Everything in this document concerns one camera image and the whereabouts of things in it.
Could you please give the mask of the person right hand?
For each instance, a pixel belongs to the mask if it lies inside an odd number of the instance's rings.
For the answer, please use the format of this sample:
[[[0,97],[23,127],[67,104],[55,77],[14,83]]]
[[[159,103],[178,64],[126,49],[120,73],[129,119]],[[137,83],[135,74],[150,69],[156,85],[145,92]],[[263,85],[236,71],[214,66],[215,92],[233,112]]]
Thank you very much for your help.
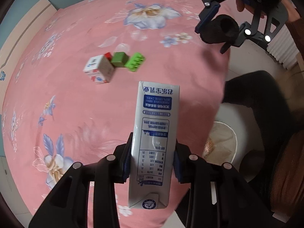
[[[249,11],[251,14],[254,14],[255,9],[246,3],[244,3],[243,0],[235,0],[236,6],[237,6],[237,11],[238,12],[243,12],[245,9]]]

